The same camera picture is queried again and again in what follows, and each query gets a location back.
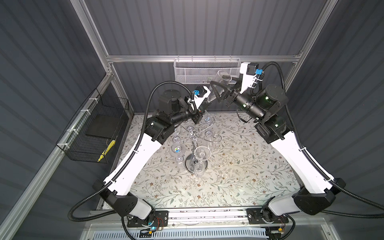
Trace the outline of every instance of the wire mesh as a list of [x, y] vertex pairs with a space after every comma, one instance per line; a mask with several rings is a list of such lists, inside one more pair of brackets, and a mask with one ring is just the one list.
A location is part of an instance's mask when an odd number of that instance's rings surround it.
[[219, 70], [226, 71], [232, 77], [240, 75], [241, 61], [239, 58], [232, 61], [219, 62], [185, 62], [174, 60], [175, 81], [183, 84], [209, 84]]
[[[121, 142], [121, 137], [119, 136], [124, 134], [125, 127], [129, 121], [128, 110], [129, 103], [127, 99], [99, 95], [93, 100], [88, 109], [81, 110], [82, 117], [76, 126], [72, 129], [66, 128], [66, 131], [70, 132], [66, 142], [57, 142], [56, 145], [60, 147], [71, 160], [100, 163], [108, 163], [109, 160], [113, 161], [117, 154], [115, 149], [119, 148], [118, 146]], [[92, 121], [98, 115], [119, 119], [112, 138], [96, 137], [86, 134]], [[115, 140], [114, 146], [104, 154], [104, 151], [113, 140]]]

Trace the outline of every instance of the metal beam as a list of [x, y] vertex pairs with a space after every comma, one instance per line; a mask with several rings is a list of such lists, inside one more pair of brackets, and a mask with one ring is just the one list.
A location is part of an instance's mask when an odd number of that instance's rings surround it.
[[[93, 48], [95, 49], [101, 64], [104, 67], [105, 72], [112, 71], [115, 78], [112, 80], [112, 86], [115, 89], [119, 98], [126, 98], [129, 100], [128, 95], [126, 94], [124, 87], [120, 81], [119, 75], [116, 72], [116, 69], [111, 66], [107, 60], [108, 51], [105, 47], [103, 40], [99, 34], [99, 31], [96, 28], [96, 25], [92, 19], [91, 13], [88, 10], [87, 5], [84, 0], [71, 0], [73, 8], [75, 9], [77, 16], [79, 17], [81, 24], [83, 25], [85, 32], [87, 33], [89, 40], [91, 41]], [[129, 101], [129, 115], [133, 117], [133, 108], [131, 101]]]
[[124, 56], [124, 55], [108, 55], [107, 61], [110, 63], [129, 63], [129, 62], [142, 62], [142, 63], [173, 63], [178, 61], [235, 61], [241, 59], [242, 62], [290, 62], [297, 63], [300, 59], [299, 55], [276, 55], [276, 56]]
[[301, 66], [304, 63], [304, 60], [307, 58], [308, 53], [310, 52], [314, 42], [316, 41], [317, 37], [320, 34], [320, 31], [325, 25], [325, 22], [327, 22], [331, 12], [333, 11], [334, 7], [336, 6], [338, 0], [327, 0], [327, 2], [324, 4], [323, 9], [321, 10], [319, 17], [317, 18], [311, 32], [308, 35], [307, 40], [305, 41], [303, 48], [301, 49], [299, 55], [300, 59], [299, 61], [294, 64], [289, 71], [288, 76], [286, 76], [285, 79], [285, 88], [288, 90], [288, 88], [291, 86], [293, 79], [296, 77], [297, 73], [299, 72]]
[[[111, 72], [105, 75], [97, 87], [97, 90], [101, 94], [105, 92], [112, 78]], [[92, 93], [88, 101], [84, 104], [83, 110], [89, 108], [94, 101], [92, 98], [96, 98], [99, 95], [98, 91], [95, 90]], [[71, 123], [70, 129], [73, 129], [78, 124], [83, 114], [86, 114], [86, 112], [79, 112]], [[60, 139], [60, 142], [65, 142], [70, 134], [71, 133], [67, 131]], [[56, 146], [1, 224], [0, 239], [11, 240], [13, 238], [64, 156], [64, 152]]]

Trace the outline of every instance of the round metal base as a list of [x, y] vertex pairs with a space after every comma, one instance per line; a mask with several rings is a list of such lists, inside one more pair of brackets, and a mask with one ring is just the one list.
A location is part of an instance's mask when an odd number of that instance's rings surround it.
[[[188, 172], [190, 173], [193, 173], [194, 172], [194, 167], [195, 167], [195, 164], [194, 164], [194, 155], [193, 153], [190, 154], [186, 159], [185, 159], [185, 167], [187, 168]], [[205, 169], [208, 168], [208, 161], [204, 161], [205, 162]]]

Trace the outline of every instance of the white mesh basket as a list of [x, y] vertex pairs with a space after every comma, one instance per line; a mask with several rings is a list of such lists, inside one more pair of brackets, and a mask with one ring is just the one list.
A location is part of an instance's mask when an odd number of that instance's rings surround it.
[[224, 70], [232, 77], [240, 75], [241, 61], [233, 58], [229, 61], [179, 61], [175, 58], [175, 81], [183, 84], [209, 84], [219, 70]]

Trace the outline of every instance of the gray wall panel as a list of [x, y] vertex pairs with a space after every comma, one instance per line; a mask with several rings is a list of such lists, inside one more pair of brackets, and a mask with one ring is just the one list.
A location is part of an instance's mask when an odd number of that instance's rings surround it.
[[[384, 1], [339, 1], [288, 91], [303, 144], [353, 193], [383, 204]], [[380, 210], [339, 194], [330, 210]], [[378, 238], [382, 219], [333, 217], [341, 239]]]
[[325, 0], [86, 0], [110, 55], [293, 55]]
[[[3, 221], [105, 71], [70, 1], [9, 0], [0, 2], [0, 72]], [[83, 224], [66, 213], [109, 167], [64, 158], [14, 239], [77, 239]]]
[[[281, 68], [284, 75], [288, 74], [292, 63], [281, 63]], [[123, 83], [124, 88], [129, 96], [132, 96], [131, 103], [135, 112], [142, 113], [145, 111], [148, 96], [152, 89], [159, 83], [164, 81], [174, 81], [175, 74], [173, 63], [114, 63], [116, 71]], [[270, 66], [266, 70], [264, 77], [264, 86], [275, 83], [280, 85], [280, 78], [275, 67]], [[188, 89], [194, 90], [197, 85], [187, 84]], [[157, 99], [166, 89], [177, 89], [183, 96], [187, 92], [179, 86], [167, 84], [159, 87], [153, 95], [150, 111], [154, 111], [158, 108]], [[225, 106], [225, 103], [217, 103], [214, 101], [208, 108], [208, 111], [234, 111], [235, 105], [231, 105], [229, 108]]]

